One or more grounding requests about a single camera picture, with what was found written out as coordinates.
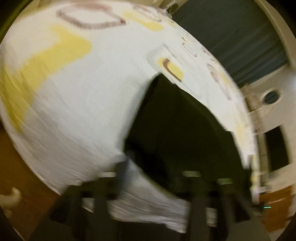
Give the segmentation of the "black pants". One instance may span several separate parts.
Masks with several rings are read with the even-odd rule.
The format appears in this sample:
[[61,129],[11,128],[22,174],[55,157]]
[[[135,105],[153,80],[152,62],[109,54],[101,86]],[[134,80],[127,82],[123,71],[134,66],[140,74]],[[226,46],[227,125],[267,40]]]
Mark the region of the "black pants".
[[250,194],[233,134],[165,75],[151,82],[124,150],[149,178],[179,198],[190,198],[184,171],[198,172],[207,182],[230,178],[237,189]]

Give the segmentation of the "brown wooden door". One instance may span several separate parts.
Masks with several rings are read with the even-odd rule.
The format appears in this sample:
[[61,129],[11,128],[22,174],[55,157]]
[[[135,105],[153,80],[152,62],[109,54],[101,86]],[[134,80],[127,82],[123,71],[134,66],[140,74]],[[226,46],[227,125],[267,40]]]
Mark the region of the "brown wooden door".
[[293,186],[275,192],[261,194],[259,202],[264,203],[262,223],[267,232],[274,232],[286,227],[294,215]]

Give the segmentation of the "black flat television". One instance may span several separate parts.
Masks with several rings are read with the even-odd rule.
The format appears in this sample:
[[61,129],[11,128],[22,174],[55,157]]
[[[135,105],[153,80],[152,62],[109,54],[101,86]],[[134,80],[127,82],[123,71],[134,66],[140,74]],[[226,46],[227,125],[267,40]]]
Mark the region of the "black flat television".
[[281,127],[277,126],[265,133],[271,172],[290,164],[285,138]]

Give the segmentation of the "white vanity dresser with mirror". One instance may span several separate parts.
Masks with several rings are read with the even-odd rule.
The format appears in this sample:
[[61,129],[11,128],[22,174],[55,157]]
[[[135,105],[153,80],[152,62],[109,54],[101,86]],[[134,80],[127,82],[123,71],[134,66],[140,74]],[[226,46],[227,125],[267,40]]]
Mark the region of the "white vanity dresser with mirror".
[[278,107],[278,103],[264,104],[263,97],[267,93],[256,94],[250,85],[245,85],[240,90],[249,109],[257,140],[258,174],[262,191],[276,192],[293,185],[293,163],[290,159],[288,159],[287,165],[274,171],[271,169],[272,148],[267,144],[266,133],[281,125],[280,117],[275,109]]

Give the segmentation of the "white patterned bed sheet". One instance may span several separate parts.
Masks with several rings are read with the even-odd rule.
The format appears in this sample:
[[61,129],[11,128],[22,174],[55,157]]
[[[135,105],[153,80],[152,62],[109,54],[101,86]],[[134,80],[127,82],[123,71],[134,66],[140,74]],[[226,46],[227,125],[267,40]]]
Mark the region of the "white patterned bed sheet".
[[30,169],[61,194],[123,158],[151,81],[163,74],[232,133],[244,168],[258,147],[221,63],[161,11],[127,1],[34,1],[1,42],[1,118]]

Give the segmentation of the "dark teal curtain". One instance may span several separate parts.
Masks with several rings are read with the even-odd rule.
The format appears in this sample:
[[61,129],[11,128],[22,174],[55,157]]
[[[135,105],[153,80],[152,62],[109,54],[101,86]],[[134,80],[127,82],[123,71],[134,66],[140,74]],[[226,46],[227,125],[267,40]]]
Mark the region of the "dark teal curtain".
[[288,63],[276,30],[254,1],[187,1],[173,20],[214,55],[238,87]]

